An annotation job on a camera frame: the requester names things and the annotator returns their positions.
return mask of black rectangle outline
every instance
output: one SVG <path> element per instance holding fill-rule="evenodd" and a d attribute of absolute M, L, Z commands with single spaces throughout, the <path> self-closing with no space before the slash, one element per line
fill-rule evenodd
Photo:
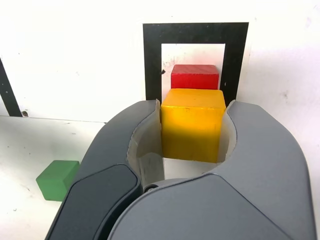
<path fill-rule="evenodd" d="M 162 101 L 161 44 L 225 44 L 220 90 L 236 99 L 248 22 L 143 24 L 145 96 Z"/>

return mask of red block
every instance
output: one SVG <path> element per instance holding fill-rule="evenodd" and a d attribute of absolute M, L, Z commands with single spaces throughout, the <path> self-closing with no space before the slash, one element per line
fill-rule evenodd
<path fill-rule="evenodd" d="M 219 73 L 214 65 L 174 65 L 172 89 L 218 89 Z"/>

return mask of yellow cube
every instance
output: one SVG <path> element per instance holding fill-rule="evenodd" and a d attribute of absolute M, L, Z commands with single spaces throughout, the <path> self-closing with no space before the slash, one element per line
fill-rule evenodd
<path fill-rule="evenodd" d="M 221 90 L 171 89 L 161 105 L 164 157 L 216 163 L 225 110 Z"/>

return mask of wooden block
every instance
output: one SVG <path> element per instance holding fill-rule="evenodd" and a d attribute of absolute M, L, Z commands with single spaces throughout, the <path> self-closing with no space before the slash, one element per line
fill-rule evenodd
<path fill-rule="evenodd" d="M 217 90 L 219 73 L 214 65 L 174 65 L 171 73 L 172 89 Z"/>
<path fill-rule="evenodd" d="M 220 90 L 171 89 L 161 105 L 164 157 L 216 163 L 225 109 Z"/>
<path fill-rule="evenodd" d="M 78 161 L 54 160 L 36 178 L 45 200 L 63 201 L 79 169 Z"/>

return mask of green block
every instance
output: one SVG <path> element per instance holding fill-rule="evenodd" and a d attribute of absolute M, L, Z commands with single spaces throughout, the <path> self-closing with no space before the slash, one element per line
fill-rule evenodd
<path fill-rule="evenodd" d="M 45 200 L 63 201 L 79 169 L 78 161 L 54 160 L 36 178 Z"/>

